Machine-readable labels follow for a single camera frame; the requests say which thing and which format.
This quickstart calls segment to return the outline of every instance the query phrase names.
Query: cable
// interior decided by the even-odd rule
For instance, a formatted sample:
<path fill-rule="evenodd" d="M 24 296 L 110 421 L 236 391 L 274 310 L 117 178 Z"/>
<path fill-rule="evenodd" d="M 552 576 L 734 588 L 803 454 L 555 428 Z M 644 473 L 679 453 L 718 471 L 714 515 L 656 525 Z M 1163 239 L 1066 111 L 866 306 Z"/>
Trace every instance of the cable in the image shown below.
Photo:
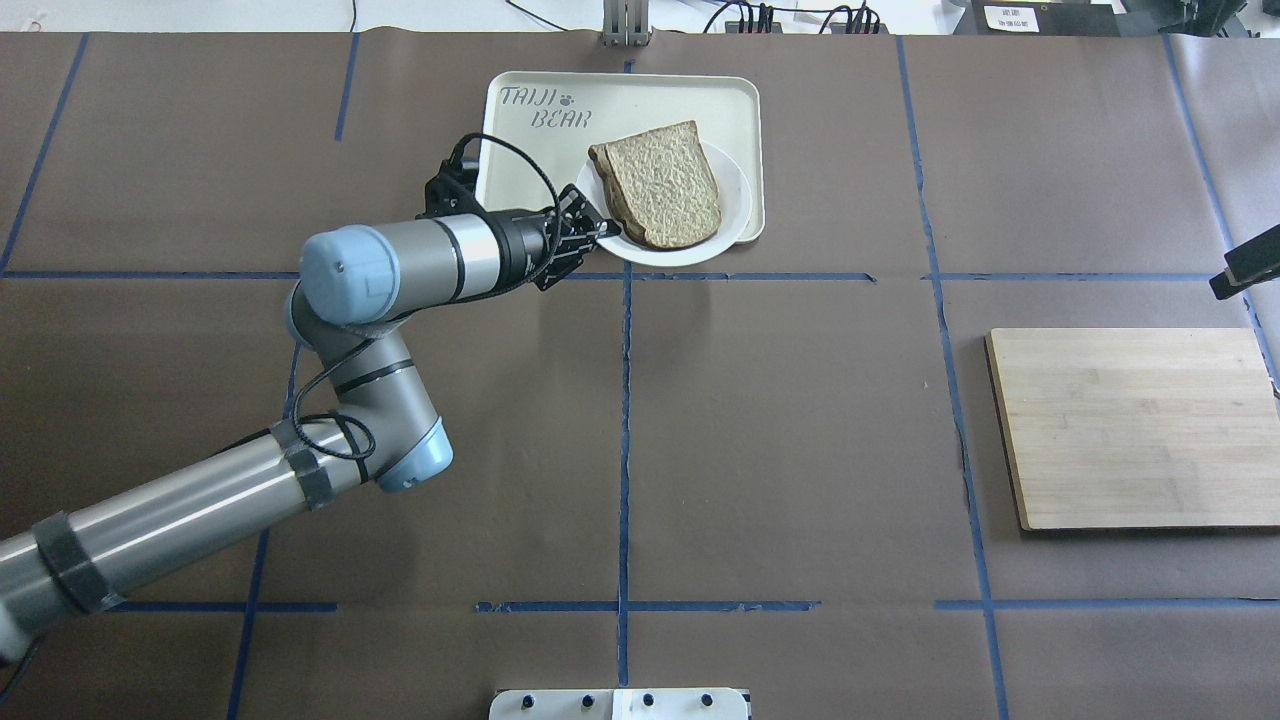
<path fill-rule="evenodd" d="M 773 13 L 777 10 L 777 8 L 774 8 L 774 6 L 771 6 L 771 5 L 767 5 L 764 3 L 760 3 L 759 4 L 759 8 L 760 8 L 760 19 L 759 19 L 759 22 L 756 22 L 755 20 L 755 14 L 754 14 L 754 10 L 753 10 L 754 5 L 751 5 L 746 0 L 703 0 L 703 1 L 713 4 L 713 5 L 719 5 L 719 8 L 717 8 L 716 12 L 712 13 L 712 17 L 707 20 L 707 27 L 703 28 L 704 33 L 710 32 L 712 24 L 716 23 L 716 18 L 718 18 L 721 13 L 723 13 L 726 9 L 733 8 L 733 6 L 736 6 L 739 9 L 740 14 L 742 13 L 742 8 L 745 6 L 746 8 L 746 13 L 748 13 L 748 18 L 746 18 L 746 23 L 748 24 L 746 24 L 745 28 L 742 27 L 744 23 L 742 23 L 741 17 L 739 18 L 739 26 L 737 26 L 739 32 L 773 32 Z M 822 22 L 822 27 L 818 28 L 818 35 L 822 35 L 823 32 L 827 31 L 827 26 L 831 24 L 831 20 L 836 17 L 837 13 L 845 13 L 846 14 L 846 20 L 845 20 L 845 33 L 846 35 L 855 35 L 855 33 L 858 33 L 858 35 L 877 35 L 877 33 L 879 33 L 879 27 L 881 27 L 879 13 L 877 13 L 873 9 L 870 9 L 867 5 L 865 0 L 863 1 L 861 6 L 856 10 L 856 14 L 855 14 L 855 10 L 852 8 L 850 8 L 849 5 L 836 5 L 835 8 L 831 8 L 831 9 L 827 9 L 827 8 L 823 8 L 823 9 L 783 8 L 783 10 L 787 12 L 787 13 L 813 13 L 813 14 L 823 14 L 823 13 L 826 13 L 827 19 L 824 19 Z"/>
<path fill-rule="evenodd" d="M 27 646 L 27 653 L 18 661 L 18 666 L 14 669 L 13 675 L 9 675 L 9 682 L 6 682 L 4 684 L 4 689 L 0 691 L 0 706 L 3 706 L 9 700 L 9 696 L 13 694 L 13 691 L 18 688 L 18 682 L 27 674 L 27 670 L 31 667 L 31 661 L 36 659 L 36 651 L 40 650 L 40 643 L 45 638 L 36 638 L 31 641 L 29 646 Z"/>
<path fill-rule="evenodd" d="M 838 13 L 838 12 L 841 12 L 841 10 L 844 10 L 845 13 L 847 13 L 847 14 L 850 14 L 850 15 L 851 15 L 851 14 L 852 14 L 852 12 L 854 12 L 854 9 L 852 9 L 852 8 L 850 8 L 849 5 L 836 5 L 835 8 L 832 8 L 832 9 L 831 9 L 831 10 L 829 10 L 829 12 L 827 13 L 827 19 L 822 20 L 822 27 L 819 27 L 819 28 L 818 28 L 818 35 L 822 35 L 823 32 L 826 32 L 826 29 L 827 29 L 827 26 L 829 26 L 829 24 L 831 24 L 831 19 L 832 19 L 832 18 L 835 18 L 835 17 L 836 17 L 836 13 Z"/>
<path fill-rule="evenodd" d="M 516 288 L 518 288 L 518 287 L 529 283 L 530 281 L 538 278 L 543 273 L 545 273 L 547 268 L 549 268 L 550 264 L 556 260 L 556 254 L 559 252 L 559 246 L 561 246 L 561 222 L 564 218 L 564 213 L 561 209 L 561 204 L 559 204 L 559 196 L 556 195 L 556 186 L 552 184 L 552 181 L 550 181 L 550 178 L 547 177 L 547 173 L 543 172 L 543 169 L 538 165 L 536 161 L 534 161 L 532 158 L 529 156 L 527 152 L 525 152 L 520 147 L 516 147 L 515 145 L 507 142 L 506 140 L 503 140 L 500 137 L 494 137 L 492 135 L 483 133 L 483 132 L 471 132 L 471 133 L 467 133 L 467 135 L 462 136 L 462 140 L 460 140 L 458 143 L 453 146 L 453 154 L 449 155 L 449 160 L 448 161 L 449 161 L 451 165 L 458 167 L 462 163 L 462 151 L 466 150 L 467 145 L 470 145 L 472 140 L 489 141 L 489 142 L 493 142 L 495 145 L 500 145 L 502 147 L 506 147 L 507 150 L 511 150 L 516 155 L 520 155 L 520 159 L 524 160 L 525 163 L 529 163 L 529 167 L 532 168 L 535 173 L 538 173 L 538 177 L 541 178 L 543 184 L 547 187 L 547 192 L 549 192 L 552 195 L 552 205 L 550 206 L 554 208 L 553 215 L 552 215 L 552 237 L 550 237 L 550 246 L 547 249 L 547 256 L 543 258 L 541 263 L 539 263 L 531 270 L 529 270 L 529 273 L 526 273 L 525 277 L 520 279 L 520 282 L 515 282 L 515 283 L 512 283 L 512 284 L 509 284 L 507 287 L 494 288 L 494 290 L 490 290 L 489 292 L 483 292 L 480 295 L 474 295 L 471 297 L 466 297 L 466 299 L 462 299 L 462 300 L 454 300 L 452 302 L 453 305 L 458 305 L 458 304 L 462 304 L 462 302 L 475 302 L 477 300 L 488 300 L 490 297 L 498 297 L 499 295 L 506 295 L 506 293 L 508 293 L 508 292 L 511 292 L 511 291 L 513 291 L 513 290 L 516 290 Z"/>
<path fill-rule="evenodd" d="M 298 393 L 293 396 L 293 402 L 289 404 L 289 424 L 293 425 L 293 432 L 298 436 L 298 439 L 301 439 L 302 443 L 310 447 L 311 450 L 315 450 L 316 452 L 328 455 L 330 457 L 337 457 L 338 460 L 351 460 L 355 462 L 364 462 L 366 459 L 372 456 L 374 450 L 378 448 L 378 441 L 374 439 L 374 433 L 372 430 L 369 429 L 369 425 L 361 423 L 358 419 L 352 418 L 351 415 L 344 415 L 342 413 L 330 413 L 328 418 L 332 418 L 334 423 L 338 423 L 339 428 L 342 427 L 342 423 L 347 423 L 349 425 L 356 427 L 357 429 L 360 429 L 361 433 L 365 434 L 365 438 L 369 439 L 369 447 L 364 450 L 360 450 L 355 443 L 348 441 L 348 446 L 351 447 L 352 452 L 329 450 L 328 447 L 311 439 L 311 436 L 308 436 L 306 429 L 303 429 L 302 427 L 305 420 L 298 416 L 298 411 L 302 407 L 302 401 L 306 400 L 307 395 L 310 395 L 311 391 L 316 388 L 316 386 L 323 383 L 325 378 L 334 374 L 339 368 L 355 360 L 356 356 L 358 356 L 361 352 L 369 350 L 369 347 L 374 345 L 374 342 L 375 342 L 374 338 L 365 338 L 364 341 L 360 342 L 360 345 L 352 347 L 351 350 L 347 351 L 346 355 L 339 357 L 337 363 L 329 365 L 319 374 L 316 374 L 316 377 L 307 380 L 307 384 L 302 386 L 302 389 L 300 389 Z"/>
<path fill-rule="evenodd" d="M 739 12 L 737 31 L 742 32 L 742 6 L 744 5 L 746 5 L 746 8 L 751 6 L 750 3 L 745 3 L 744 0 L 728 0 L 727 3 L 724 3 L 723 5 L 721 5 L 714 13 L 712 13 L 712 17 L 707 19 L 707 27 L 703 28 L 703 32 L 704 33 L 710 32 L 712 31 L 712 24 L 716 23 L 716 18 L 718 18 L 719 14 L 723 13 L 724 10 L 727 10 L 730 8 L 733 8 L 733 6 L 736 6 L 737 12 Z"/>
<path fill-rule="evenodd" d="M 520 10 L 521 13 L 529 15 L 530 18 L 534 18 L 535 20 L 538 20 L 540 23 L 549 24 L 549 26 L 552 26 L 556 29 L 566 29 L 566 31 L 570 29 L 570 28 L 567 28 L 564 26 L 558 26 L 558 24 L 548 20 L 547 18 L 539 15 L 538 13 L 530 10 L 529 8 L 521 6 L 520 4 L 515 3 L 515 0 L 507 0 L 507 4 L 511 5 L 512 8 Z"/>

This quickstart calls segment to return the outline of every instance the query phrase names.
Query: tray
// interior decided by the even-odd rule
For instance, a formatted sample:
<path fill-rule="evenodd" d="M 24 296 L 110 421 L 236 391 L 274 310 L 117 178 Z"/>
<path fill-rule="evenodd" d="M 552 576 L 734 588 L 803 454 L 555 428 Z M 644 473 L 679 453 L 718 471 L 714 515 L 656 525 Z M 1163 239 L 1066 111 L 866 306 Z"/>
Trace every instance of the tray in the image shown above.
<path fill-rule="evenodd" d="M 689 119 L 698 122 L 699 137 L 746 173 L 753 208 L 737 242 L 760 237 L 760 94 L 744 78 L 511 70 L 489 83 L 484 131 L 529 152 L 559 191 L 577 177 L 589 145 Z M 524 160 L 488 142 L 480 150 L 476 197 L 497 210 L 550 204 Z"/>

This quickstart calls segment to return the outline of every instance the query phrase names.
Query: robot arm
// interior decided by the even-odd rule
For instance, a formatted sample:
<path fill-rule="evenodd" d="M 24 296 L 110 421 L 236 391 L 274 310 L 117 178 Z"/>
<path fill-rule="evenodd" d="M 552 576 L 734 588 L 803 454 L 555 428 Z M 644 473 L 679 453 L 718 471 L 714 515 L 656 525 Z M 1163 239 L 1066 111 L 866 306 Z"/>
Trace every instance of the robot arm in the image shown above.
<path fill-rule="evenodd" d="M 0 542 L 0 665 L 64 620 L 122 602 L 138 587 L 338 495 L 376 482 L 413 487 L 453 459 L 443 421 L 397 331 L 435 305 L 543 290 L 617 232 L 573 186 L 540 211 L 485 211 L 475 200 L 466 136 L 426 184 L 419 219 L 348 225 L 303 246 L 285 305 L 294 337 L 324 373 L 291 418 L 207 460 Z M 541 176 L 550 188 L 550 182 Z M 298 416 L 328 379 L 337 410 Z"/>

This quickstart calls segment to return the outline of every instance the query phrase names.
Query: white plate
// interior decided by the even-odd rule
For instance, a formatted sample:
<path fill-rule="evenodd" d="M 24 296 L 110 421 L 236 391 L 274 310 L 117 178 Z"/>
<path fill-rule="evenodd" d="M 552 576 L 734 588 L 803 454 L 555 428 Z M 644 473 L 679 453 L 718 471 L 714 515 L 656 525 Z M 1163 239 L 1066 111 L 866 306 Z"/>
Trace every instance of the white plate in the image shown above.
<path fill-rule="evenodd" d="M 620 236 L 604 238 L 600 247 L 641 265 L 653 268 L 680 268 L 694 265 L 703 260 L 710 260 L 728 250 L 751 219 L 751 190 L 746 182 L 746 173 L 723 150 L 710 142 L 703 142 L 703 152 L 707 154 L 707 163 L 712 167 L 712 176 L 719 186 L 721 227 L 716 234 L 684 250 L 654 250 L 648 245 L 641 245 L 627 237 L 626 232 Z M 582 191 L 582 195 L 595 205 L 595 209 L 607 218 L 613 215 L 604 201 L 604 181 L 595 173 L 595 164 L 591 160 L 582 163 L 582 169 L 577 173 L 573 184 Z"/>

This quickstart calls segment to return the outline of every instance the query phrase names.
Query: black strap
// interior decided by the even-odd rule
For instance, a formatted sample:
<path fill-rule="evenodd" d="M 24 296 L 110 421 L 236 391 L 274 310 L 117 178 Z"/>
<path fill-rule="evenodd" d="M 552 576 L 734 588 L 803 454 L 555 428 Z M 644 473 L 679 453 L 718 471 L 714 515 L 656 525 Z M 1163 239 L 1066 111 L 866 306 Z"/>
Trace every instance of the black strap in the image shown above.
<path fill-rule="evenodd" d="M 40 560 L 76 610 L 92 615 L 124 602 L 124 596 L 115 592 L 84 552 L 65 512 L 36 523 L 31 534 L 36 538 Z"/>
<path fill-rule="evenodd" d="M 298 486 L 302 487 L 302 496 L 307 500 L 307 509 L 320 510 L 333 502 L 335 495 L 333 483 L 329 482 L 329 471 L 316 462 L 316 456 L 293 432 L 293 424 L 282 420 L 271 425 L 271 437 L 279 443 L 289 468 L 293 468 Z"/>

